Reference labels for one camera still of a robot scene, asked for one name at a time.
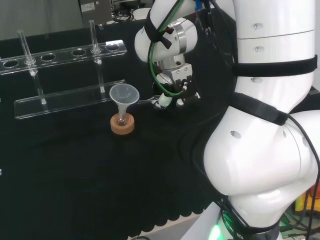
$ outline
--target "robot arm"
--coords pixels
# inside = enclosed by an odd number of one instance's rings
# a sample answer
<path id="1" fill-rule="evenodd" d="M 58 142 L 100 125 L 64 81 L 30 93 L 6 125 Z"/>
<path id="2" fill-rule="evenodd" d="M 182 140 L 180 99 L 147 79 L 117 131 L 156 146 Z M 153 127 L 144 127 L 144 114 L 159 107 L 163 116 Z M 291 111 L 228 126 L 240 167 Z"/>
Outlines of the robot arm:
<path id="1" fill-rule="evenodd" d="M 176 0 L 155 1 L 150 12 L 150 19 L 156 28 L 159 27 L 175 3 Z M 195 8 L 196 3 L 194 0 L 184 0 L 172 21 L 174 22 L 179 18 L 194 13 Z M 181 26 L 185 34 L 186 43 L 180 43 L 179 33 L 176 30 L 172 34 L 165 33 L 163 36 L 172 43 L 172 46 L 169 49 L 166 49 L 161 42 L 156 43 L 153 55 L 154 62 L 177 56 L 181 53 L 181 49 L 183 48 L 185 48 L 185 51 L 182 53 L 188 53 L 195 48 L 198 40 L 196 27 L 189 20 L 184 21 Z M 148 49 L 150 42 L 151 41 L 148 38 L 144 28 L 142 28 L 135 36 L 134 46 L 136 53 L 144 62 L 147 62 L 148 60 Z"/>
<path id="2" fill-rule="evenodd" d="M 162 23 L 175 2 L 155 2 L 150 16 L 155 27 Z M 315 57 L 316 0 L 233 0 L 233 3 L 240 64 L 286 63 Z M 174 19 L 193 13 L 195 6 L 193 0 L 184 0 Z M 194 26 L 187 23 L 181 24 L 187 38 L 185 52 L 191 51 L 197 42 Z M 157 43 L 154 61 L 180 53 L 177 36 L 178 33 L 164 35 L 172 46 L 166 49 L 161 42 Z M 145 62 L 149 45 L 150 40 L 141 29 L 135 38 L 135 48 Z M 313 79 L 313 72 L 276 77 L 240 76 L 235 92 L 289 114 L 306 97 Z M 299 113 L 297 117 L 320 153 L 317 127 L 320 112 Z M 314 184 L 318 174 L 308 143 L 290 120 L 280 126 L 231 106 L 212 133 L 203 161 L 212 185 L 230 196 L 234 209 L 254 228 L 275 226 L 288 206 Z M 232 239 L 221 219 L 219 225 L 225 239 Z M 279 234 L 271 239 L 282 237 Z"/>

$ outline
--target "white sticker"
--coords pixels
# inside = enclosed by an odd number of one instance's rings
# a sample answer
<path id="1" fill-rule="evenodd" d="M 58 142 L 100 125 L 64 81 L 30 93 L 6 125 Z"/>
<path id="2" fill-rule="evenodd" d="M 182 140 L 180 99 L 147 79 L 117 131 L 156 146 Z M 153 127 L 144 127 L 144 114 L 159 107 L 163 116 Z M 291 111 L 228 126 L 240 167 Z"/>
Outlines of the white sticker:
<path id="1" fill-rule="evenodd" d="M 86 12 L 86 11 L 90 11 L 90 10 L 95 10 L 95 3 L 94 2 L 90 2 L 87 4 L 81 5 L 81 12 Z"/>

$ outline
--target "acrylic test tube rack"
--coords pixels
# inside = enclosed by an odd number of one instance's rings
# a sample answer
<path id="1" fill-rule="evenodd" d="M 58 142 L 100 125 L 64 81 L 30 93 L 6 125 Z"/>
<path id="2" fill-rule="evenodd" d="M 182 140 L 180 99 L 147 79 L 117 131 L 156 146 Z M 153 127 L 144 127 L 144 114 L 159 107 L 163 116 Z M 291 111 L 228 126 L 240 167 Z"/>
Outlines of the acrylic test tube rack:
<path id="1" fill-rule="evenodd" d="M 111 101 L 109 96 L 110 88 L 116 84 L 126 82 L 125 80 L 119 80 L 105 83 L 102 74 L 102 58 L 125 54 L 127 48 L 124 42 L 122 40 L 116 40 L 98 43 L 95 22 L 90 20 L 89 23 L 91 45 L 35 54 L 30 53 L 23 31 L 18 31 L 24 55 L 0 59 L 0 75 L 29 71 L 38 96 L 19 99 L 14 102 L 14 115 L 16 119 L 31 118 Z M 98 75 L 97 85 L 44 94 L 38 77 L 39 68 L 85 60 L 93 60 L 95 62 Z"/>

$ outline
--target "table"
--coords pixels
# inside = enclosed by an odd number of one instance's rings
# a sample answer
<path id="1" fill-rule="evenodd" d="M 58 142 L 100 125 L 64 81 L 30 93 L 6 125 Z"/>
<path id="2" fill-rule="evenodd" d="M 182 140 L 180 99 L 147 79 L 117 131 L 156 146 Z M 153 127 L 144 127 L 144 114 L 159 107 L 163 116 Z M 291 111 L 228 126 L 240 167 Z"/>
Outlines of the table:
<path id="1" fill-rule="evenodd" d="M 123 40 L 124 56 L 103 60 L 105 82 L 125 79 L 153 95 L 147 64 L 134 49 L 144 20 L 97 30 L 98 42 Z M 200 214 L 216 197 L 198 171 L 208 137 L 223 116 L 235 81 L 198 28 L 186 55 L 201 103 L 157 111 L 133 106 L 136 128 L 114 135 L 113 102 L 14 118 L 14 100 L 35 96 L 27 71 L 0 76 L 0 239 L 126 240 L 180 215 Z M 228 35 L 217 21 L 221 42 Z M 88 28 L 27 38 L 32 53 L 88 45 Z M 0 41 L 2 58 L 22 55 L 18 39 Z M 98 83 L 93 62 L 41 68 L 45 94 Z"/>

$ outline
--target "green light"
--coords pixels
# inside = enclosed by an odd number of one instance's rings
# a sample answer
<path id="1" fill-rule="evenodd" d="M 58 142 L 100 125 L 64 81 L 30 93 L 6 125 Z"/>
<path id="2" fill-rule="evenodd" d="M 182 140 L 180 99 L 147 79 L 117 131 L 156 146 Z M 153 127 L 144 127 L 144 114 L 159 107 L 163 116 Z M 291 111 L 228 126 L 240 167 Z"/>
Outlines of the green light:
<path id="1" fill-rule="evenodd" d="M 214 225 L 210 232 L 208 240 L 224 240 L 224 237 L 222 236 L 222 233 L 218 225 Z"/>

